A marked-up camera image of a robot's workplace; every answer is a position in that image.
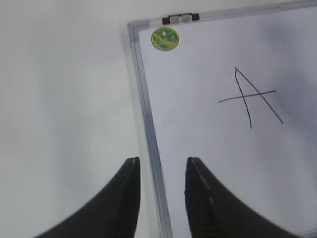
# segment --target white wall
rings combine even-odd
[[[0,237],[52,227],[139,155],[136,237],[158,238],[126,25],[269,2],[278,0],[1,1]]]

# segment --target white background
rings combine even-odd
[[[136,237],[159,237],[126,25],[272,2],[278,1],[1,1],[0,237],[49,229],[137,155]]]

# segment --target round magnet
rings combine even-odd
[[[179,43],[176,31],[168,27],[161,27],[152,34],[152,44],[160,51],[171,51]]]

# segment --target black marker writing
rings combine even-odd
[[[238,78],[237,78],[237,73],[239,73],[239,74],[256,90],[257,94],[250,94],[250,95],[244,95],[244,94],[243,94],[242,89],[241,89],[241,87],[240,87],[240,83],[239,83]],[[236,82],[237,82],[237,84],[238,84],[238,87],[239,87],[241,96],[223,99],[223,100],[219,101],[220,103],[221,103],[221,102],[228,101],[228,100],[234,100],[234,99],[242,98],[242,99],[243,99],[243,102],[244,102],[244,105],[246,106],[247,114],[248,114],[248,117],[249,117],[250,128],[252,128],[252,121],[251,121],[251,117],[250,117],[250,112],[249,112],[249,108],[248,108],[248,105],[247,105],[247,102],[246,102],[246,99],[245,99],[245,98],[247,98],[247,97],[253,97],[253,96],[261,96],[262,99],[265,101],[265,103],[268,105],[268,107],[271,109],[271,111],[272,111],[272,112],[275,114],[275,116],[279,119],[279,121],[280,121],[282,124],[284,123],[284,122],[282,121],[282,119],[279,117],[279,115],[276,113],[276,111],[273,109],[273,107],[270,105],[270,103],[268,103],[268,101],[267,101],[267,100],[265,99],[265,97],[263,96],[264,94],[267,94],[267,93],[276,93],[276,90],[272,90],[272,91],[267,91],[267,92],[261,93],[261,92],[253,85],[253,83],[252,83],[238,68],[235,68],[234,77],[235,77]]]

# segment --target whiteboard surface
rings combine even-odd
[[[295,233],[317,228],[317,8],[173,25],[161,52],[154,28],[140,45],[174,237],[190,237],[189,156],[200,157],[237,197]],[[246,98],[238,68],[263,95]],[[245,95],[256,90],[240,75]]]

